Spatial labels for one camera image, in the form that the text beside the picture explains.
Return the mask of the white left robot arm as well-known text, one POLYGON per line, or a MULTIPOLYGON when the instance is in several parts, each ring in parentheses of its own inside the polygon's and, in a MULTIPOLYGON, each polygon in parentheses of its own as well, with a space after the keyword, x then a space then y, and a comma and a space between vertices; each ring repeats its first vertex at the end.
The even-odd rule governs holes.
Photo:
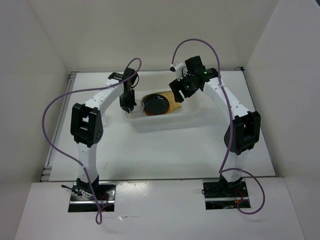
POLYGON ((135 70, 129 67, 124 73, 113 72, 106 82, 107 89, 72 107, 70 133, 76 143, 78 160, 82 163, 76 186, 88 200, 94 200, 100 193, 97 146, 104 133, 102 114, 117 98, 123 111, 133 111, 137 105, 133 85, 138 77, 135 70))

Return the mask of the black round plate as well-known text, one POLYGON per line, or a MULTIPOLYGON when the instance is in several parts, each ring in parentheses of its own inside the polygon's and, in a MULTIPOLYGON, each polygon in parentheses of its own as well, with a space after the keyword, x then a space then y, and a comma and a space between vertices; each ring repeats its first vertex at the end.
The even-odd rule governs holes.
POLYGON ((166 112, 170 109, 170 102, 169 100, 157 93, 146 95, 142 102, 144 103, 144 110, 148 112, 166 112))

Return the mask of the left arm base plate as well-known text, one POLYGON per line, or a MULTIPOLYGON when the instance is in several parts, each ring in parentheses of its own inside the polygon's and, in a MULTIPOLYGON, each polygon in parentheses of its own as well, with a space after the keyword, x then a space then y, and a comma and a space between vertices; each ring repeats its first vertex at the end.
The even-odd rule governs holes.
MULTIPOLYGON (((78 188, 75 182, 72 187, 64 187, 71 190, 68 206, 69 213, 98 211, 98 207, 91 193, 86 193, 84 190, 78 188)), ((102 212, 113 212, 115 210, 116 183, 101 181, 96 197, 102 212)))

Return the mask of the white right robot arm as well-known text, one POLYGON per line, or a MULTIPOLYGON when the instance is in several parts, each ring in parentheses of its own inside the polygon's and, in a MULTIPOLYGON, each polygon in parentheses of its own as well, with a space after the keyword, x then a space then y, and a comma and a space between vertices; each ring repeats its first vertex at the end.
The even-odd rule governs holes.
POLYGON ((259 141, 261 116, 242 105, 223 82, 220 73, 215 68, 206 68, 200 56, 191 57, 184 63, 172 63, 170 71, 176 74, 169 87, 177 103, 202 91, 223 111, 229 122, 223 137, 227 152, 218 180, 220 193, 229 197, 240 187, 247 157, 259 141))

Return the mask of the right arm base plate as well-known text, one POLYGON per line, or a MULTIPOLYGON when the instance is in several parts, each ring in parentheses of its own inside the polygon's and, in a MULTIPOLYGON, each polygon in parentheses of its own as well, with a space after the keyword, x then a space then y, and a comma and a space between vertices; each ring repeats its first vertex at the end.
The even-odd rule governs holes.
POLYGON ((236 209, 239 204, 240 209, 250 209, 250 199, 247 185, 244 180, 235 189, 223 192, 217 179, 205 179, 202 181, 204 203, 206 210, 226 210, 236 209))

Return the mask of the clear plastic cup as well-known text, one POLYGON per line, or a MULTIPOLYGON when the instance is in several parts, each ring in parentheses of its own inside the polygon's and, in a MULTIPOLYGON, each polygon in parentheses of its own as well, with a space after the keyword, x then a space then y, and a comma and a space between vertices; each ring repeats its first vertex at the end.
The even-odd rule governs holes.
POLYGON ((130 115, 132 118, 140 118, 144 115, 144 103, 136 99, 135 100, 135 105, 133 106, 133 109, 130 111, 130 115))
POLYGON ((104 128, 107 125, 107 115, 104 112, 101 114, 101 122, 102 127, 104 128))

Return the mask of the orange plastic plate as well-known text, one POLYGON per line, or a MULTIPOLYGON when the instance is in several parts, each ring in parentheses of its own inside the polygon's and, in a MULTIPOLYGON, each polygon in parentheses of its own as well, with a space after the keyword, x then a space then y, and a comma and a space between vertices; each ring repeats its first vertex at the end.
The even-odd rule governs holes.
POLYGON ((161 115, 166 115, 169 113, 169 110, 165 111, 165 112, 149 112, 144 110, 143 111, 145 113, 146 116, 161 116, 161 115))

